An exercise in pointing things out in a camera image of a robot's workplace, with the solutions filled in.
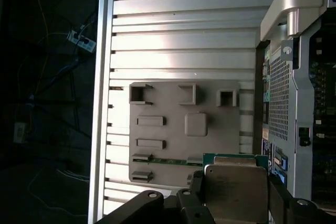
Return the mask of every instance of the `dark background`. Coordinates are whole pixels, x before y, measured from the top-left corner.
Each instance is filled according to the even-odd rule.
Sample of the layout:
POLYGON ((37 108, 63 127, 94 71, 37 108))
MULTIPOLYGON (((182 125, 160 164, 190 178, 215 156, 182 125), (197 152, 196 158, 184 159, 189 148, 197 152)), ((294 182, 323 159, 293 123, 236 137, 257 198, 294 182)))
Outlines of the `dark background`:
POLYGON ((96 41, 98 0, 40 2, 48 39, 43 39, 46 27, 37 0, 3 0, 0 222, 86 223, 96 56, 64 34, 90 24, 82 34, 96 41), (60 78, 66 71, 57 73, 68 65, 74 68, 72 74, 60 78), (59 80, 38 94, 54 77, 59 80), (83 134, 58 118, 70 125, 77 120, 83 134), (15 122, 27 123, 23 144, 13 143, 15 122), (67 171, 87 176, 81 177, 86 181, 61 173, 67 171))

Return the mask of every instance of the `power outlet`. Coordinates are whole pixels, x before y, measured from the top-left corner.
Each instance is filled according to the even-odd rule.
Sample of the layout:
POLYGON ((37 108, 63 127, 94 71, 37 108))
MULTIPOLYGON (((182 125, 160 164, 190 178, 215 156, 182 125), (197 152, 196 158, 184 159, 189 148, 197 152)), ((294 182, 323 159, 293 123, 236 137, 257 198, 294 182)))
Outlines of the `power outlet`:
POLYGON ((85 49, 86 51, 89 51, 89 52, 93 52, 95 49, 96 49, 96 42, 94 42, 93 40, 81 35, 80 38, 78 39, 81 39, 81 41, 78 42, 78 39, 76 39, 74 37, 74 35, 76 34, 77 32, 72 30, 71 32, 69 32, 68 34, 68 41, 71 41, 72 43, 74 43, 75 45, 77 45, 78 47, 81 47, 83 49, 85 49))
POLYGON ((14 126, 14 143, 23 144, 26 141, 27 123, 16 122, 14 126))

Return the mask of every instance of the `screw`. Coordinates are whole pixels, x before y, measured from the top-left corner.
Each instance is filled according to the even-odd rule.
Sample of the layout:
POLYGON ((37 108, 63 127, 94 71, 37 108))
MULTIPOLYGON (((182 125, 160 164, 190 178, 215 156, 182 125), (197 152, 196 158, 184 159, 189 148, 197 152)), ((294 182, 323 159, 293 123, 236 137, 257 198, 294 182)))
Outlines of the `screw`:
POLYGON ((307 206, 308 205, 308 202, 306 202, 305 200, 303 199, 299 199, 298 201, 298 204, 302 205, 302 206, 307 206))

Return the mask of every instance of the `perforated metal grille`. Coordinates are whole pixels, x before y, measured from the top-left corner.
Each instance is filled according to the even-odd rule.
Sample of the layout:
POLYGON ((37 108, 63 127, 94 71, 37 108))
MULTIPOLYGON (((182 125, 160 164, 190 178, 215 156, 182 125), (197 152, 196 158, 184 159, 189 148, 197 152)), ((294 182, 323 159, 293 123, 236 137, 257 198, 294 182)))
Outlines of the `perforated metal grille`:
POLYGON ((270 64, 269 131, 287 140, 289 65, 280 57, 270 64))

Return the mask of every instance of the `black mechanical arm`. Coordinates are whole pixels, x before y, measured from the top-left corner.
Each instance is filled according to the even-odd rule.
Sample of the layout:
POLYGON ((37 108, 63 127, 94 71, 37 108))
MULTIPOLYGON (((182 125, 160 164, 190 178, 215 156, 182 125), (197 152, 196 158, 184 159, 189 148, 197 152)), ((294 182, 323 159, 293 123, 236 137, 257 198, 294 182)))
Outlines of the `black mechanical arm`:
MULTIPOLYGON (((212 224, 215 220, 204 204, 206 180, 195 172, 189 189, 164 199, 158 191, 147 190, 108 214, 98 224, 173 223, 212 224)), ((314 203, 293 198, 275 175, 268 176, 268 206, 275 224, 335 224, 336 217, 314 203)))

